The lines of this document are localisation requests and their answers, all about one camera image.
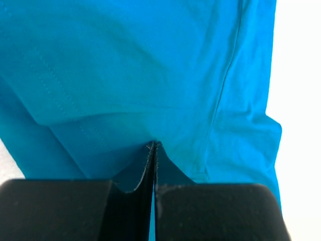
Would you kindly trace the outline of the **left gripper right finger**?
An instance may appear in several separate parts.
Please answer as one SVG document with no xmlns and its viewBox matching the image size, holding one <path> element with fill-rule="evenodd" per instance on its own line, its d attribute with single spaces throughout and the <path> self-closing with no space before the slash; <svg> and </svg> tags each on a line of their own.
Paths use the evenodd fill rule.
<svg viewBox="0 0 321 241">
<path fill-rule="evenodd" d="M 157 240 L 290 240 L 272 192 L 261 184 L 198 184 L 155 149 Z"/>
</svg>

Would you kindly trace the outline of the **blue t shirt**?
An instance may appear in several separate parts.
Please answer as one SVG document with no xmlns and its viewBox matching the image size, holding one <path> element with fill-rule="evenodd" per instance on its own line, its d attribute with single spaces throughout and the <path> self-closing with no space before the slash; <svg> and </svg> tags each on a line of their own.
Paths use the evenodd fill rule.
<svg viewBox="0 0 321 241">
<path fill-rule="evenodd" d="M 275 1 L 1 1 L 1 140 L 26 178 L 111 178 L 150 141 L 280 197 Z"/>
</svg>

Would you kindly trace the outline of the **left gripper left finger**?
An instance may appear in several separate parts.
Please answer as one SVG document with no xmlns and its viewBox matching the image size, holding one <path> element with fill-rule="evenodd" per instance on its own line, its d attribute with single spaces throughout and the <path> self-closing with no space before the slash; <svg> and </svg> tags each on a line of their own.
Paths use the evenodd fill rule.
<svg viewBox="0 0 321 241">
<path fill-rule="evenodd" d="M 131 156 L 111 180 L 99 240 L 148 240 L 154 179 L 154 142 Z"/>
</svg>

